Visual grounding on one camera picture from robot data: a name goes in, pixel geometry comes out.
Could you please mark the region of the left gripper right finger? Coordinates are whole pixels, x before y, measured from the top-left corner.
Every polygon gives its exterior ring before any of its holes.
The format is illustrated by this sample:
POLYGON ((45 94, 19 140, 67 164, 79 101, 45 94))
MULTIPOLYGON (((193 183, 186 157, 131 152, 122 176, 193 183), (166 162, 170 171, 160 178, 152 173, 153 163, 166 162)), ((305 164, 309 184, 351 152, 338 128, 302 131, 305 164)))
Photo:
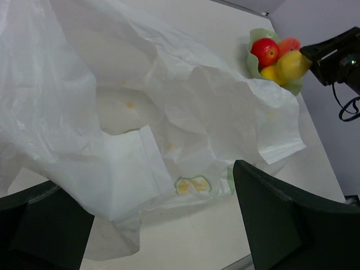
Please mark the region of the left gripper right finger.
POLYGON ((255 269, 359 269, 359 207, 279 180, 244 160, 233 178, 255 269))

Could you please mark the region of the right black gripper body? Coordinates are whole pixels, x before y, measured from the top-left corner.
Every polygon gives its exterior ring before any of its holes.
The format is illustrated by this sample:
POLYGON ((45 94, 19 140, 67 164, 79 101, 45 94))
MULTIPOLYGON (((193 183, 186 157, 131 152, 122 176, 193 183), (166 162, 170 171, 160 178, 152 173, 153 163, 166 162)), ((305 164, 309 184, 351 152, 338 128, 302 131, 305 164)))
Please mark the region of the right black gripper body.
POLYGON ((313 75, 324 85, 345 83, 359 86, 359 27, 337 36, 336 66, 311 66, 313 75))

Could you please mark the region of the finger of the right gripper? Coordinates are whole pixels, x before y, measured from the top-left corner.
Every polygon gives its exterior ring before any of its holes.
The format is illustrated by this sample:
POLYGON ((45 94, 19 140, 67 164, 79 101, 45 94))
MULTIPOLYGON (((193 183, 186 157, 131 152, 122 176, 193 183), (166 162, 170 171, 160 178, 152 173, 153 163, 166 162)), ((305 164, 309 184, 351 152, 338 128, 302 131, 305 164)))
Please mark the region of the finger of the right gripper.
POLYGON ((324 42, 307 45, 300 49, 301 54, 307 59, 310 66, 336 66, 335 53, 337 53, 337 37, 333 37, 324 42))

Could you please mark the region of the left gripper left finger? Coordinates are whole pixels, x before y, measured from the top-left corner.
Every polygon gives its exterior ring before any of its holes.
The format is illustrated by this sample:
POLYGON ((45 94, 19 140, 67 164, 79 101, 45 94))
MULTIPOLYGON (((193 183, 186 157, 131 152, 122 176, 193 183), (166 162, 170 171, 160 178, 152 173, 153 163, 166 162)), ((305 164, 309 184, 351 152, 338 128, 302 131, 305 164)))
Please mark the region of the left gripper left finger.
POLYGON ((1 198, 1 269, 79 269, 94 215, 51 181, 1 198))

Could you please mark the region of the pale yellow fake pear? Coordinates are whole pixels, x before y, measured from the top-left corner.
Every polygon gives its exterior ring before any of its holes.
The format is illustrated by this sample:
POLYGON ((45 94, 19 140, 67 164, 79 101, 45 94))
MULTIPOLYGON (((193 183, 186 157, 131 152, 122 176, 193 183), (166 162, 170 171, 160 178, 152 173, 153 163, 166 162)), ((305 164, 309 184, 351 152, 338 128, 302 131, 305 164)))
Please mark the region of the pale yellow fake pear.
POLYGON ((300 51, 284 54, 276 64, 277 75, 285 80, 298 80, 310 69, 312 62, 300 51))

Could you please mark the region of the orange fake peach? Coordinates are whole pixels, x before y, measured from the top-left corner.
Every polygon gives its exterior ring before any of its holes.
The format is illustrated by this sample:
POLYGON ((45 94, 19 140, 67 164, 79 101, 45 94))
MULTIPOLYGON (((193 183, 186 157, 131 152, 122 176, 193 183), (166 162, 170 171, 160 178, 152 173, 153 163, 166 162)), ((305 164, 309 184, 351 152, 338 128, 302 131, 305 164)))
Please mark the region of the orange fake peach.
POLYGON ((282 39, 277 43, 279 54, 278 57, 281 58, 283 55, 287 54, 290 51, 298 51, 301 48, 301 42, 297 38, 290 37, 282 39))

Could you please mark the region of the red fake apple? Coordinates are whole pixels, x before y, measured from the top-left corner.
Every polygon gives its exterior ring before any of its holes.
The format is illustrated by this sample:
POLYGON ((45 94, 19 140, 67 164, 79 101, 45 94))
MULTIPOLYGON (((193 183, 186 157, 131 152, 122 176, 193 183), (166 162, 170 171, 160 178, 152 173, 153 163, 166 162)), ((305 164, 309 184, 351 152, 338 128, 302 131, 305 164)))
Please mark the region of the red fake apple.
POLYGON ((258 68, 262 69, 277 61, 279 48, 273 39, 262 38, 253 43, 250 53, 258 59, 258 68))

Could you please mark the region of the yellow fake mango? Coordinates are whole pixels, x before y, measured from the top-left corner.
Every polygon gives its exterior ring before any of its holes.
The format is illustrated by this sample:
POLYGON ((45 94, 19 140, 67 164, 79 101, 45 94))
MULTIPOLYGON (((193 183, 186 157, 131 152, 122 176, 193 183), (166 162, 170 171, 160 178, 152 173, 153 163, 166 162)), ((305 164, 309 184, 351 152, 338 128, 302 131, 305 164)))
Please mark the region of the yellow fake mango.
POLYGON ((275 65, 265 67, 264 69, 261 70, 260 75, 265 79, 274 81, 279 86, 284 86, 285 84, 288 83, 288 80, 280 77, 277 74, 275 65))

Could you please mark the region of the white plastic bag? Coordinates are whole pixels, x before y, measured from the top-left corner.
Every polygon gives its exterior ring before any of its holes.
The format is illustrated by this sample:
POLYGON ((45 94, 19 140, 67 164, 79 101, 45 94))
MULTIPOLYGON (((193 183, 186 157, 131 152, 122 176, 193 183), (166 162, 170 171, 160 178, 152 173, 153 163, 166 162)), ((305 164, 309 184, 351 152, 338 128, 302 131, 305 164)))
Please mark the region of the white plastic bag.
POLYGON ((95 216, 85 257, 140 249, 142 211, 209 204, 246 160, 302 150, 299 105, 121 1, 1 2, 1 193, 22 169, 95 216))

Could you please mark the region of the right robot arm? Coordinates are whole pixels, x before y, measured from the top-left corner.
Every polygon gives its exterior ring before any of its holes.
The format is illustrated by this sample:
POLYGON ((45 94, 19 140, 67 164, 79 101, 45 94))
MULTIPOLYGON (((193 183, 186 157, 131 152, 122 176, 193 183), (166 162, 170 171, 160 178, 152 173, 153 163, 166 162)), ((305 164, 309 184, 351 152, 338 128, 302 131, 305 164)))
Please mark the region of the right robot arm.
POLYGON ((310 71, 323 86, 332 86, 336 102, 335 84, 346 84, 359 94, 359 27, 355 26, 324 42, 300 49, 310 62, 310 71))

